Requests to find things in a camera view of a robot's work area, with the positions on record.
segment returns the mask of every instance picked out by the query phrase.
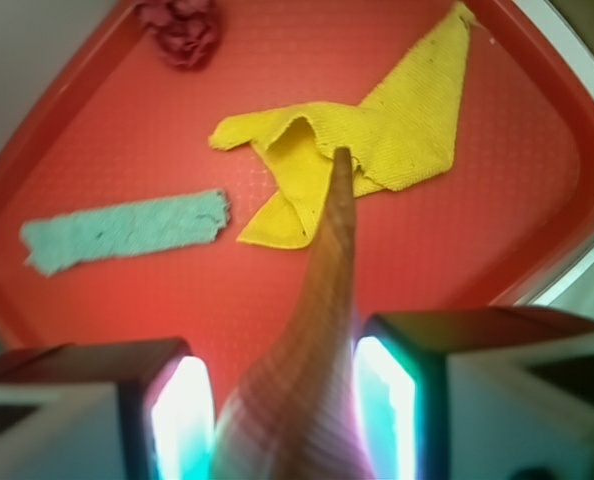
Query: tray rim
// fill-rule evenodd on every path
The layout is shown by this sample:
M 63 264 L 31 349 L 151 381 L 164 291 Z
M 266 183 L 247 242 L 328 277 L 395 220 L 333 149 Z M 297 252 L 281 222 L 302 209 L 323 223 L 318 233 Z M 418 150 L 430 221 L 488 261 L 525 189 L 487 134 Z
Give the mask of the tray rim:
M 594 102 L 550 42 L 512 0 L 465 0 L 479 22 L 528 74 L 570 126 L 580 153 L 579 179 L 569 200 L 497 264 L 462 288 L 445 307 L 512 304 L 572 254 L 594 231 Z M 114 8 L 30 110 L 0 153 L 0 211 L 26 174 L 77 115 L 114 66 L 143 35 L 132 0 Z M 24 315 L 0 288 L 0 335 L 11 346 L 36 345 Z

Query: yellow cloth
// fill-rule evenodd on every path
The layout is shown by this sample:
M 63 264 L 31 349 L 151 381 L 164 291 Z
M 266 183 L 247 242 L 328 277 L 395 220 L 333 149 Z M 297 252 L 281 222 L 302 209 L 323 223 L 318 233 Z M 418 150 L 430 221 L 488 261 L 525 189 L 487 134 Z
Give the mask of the yellow cloth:
M 315 235 L 337 147 L 353 156 L 354 195 L 402 190 L 453 164 L 473 14 L 462 3 L 361 102 L 308 103 L 223 120 L 210 145 L 250 142 L 279 191 L 238 241 L 302 248 Z

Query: crumpled cloth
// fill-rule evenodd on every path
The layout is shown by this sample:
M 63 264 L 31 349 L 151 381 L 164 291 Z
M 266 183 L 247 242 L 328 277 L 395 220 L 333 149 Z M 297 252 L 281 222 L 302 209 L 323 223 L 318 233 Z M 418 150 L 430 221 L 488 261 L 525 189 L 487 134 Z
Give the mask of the crumpled cloth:
M 223 120 L 211 147 L 250 143 L 279 189 L 238 241 L 284 249 L 309 245 L 338 147 L 352 152 L 356 197 L 399 191 L 449 170 L 474 22 L 472 12 L 455 3 L 359 106 L 316 102 Z
M 214 0 L 135 0 L 135 12 L 173 67 L 197 66 L 219 40 Z

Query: light green cloth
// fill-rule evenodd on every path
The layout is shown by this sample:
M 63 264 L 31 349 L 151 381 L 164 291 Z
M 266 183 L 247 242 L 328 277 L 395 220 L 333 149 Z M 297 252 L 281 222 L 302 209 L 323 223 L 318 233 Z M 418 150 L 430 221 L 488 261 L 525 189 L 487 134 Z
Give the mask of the light green cloth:
M 52 275 L 79 262 L 210 243 L 228 222 L 221 190 L 82 210 L 25 223 L 27 263 Z

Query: folded cloth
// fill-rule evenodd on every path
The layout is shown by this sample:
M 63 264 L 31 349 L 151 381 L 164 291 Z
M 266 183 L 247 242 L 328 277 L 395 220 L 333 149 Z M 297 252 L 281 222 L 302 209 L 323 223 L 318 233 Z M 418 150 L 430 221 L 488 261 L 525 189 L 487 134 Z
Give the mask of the folded cloth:
M 52 275 L 79 262 L 210 243 L 228 222 L 221 190 L 82 210 L 25 223 L 27 262 Z
M 223 120 L 211 147 L 229 150 L 250 142 L 279 189 L 238 241 L 286 249 L 309 245 L 338 147 L 352 152 L 356 197 L 402 190 L 449 170 L 474 21 L 456 3 L 359 106 L 316 102 Z

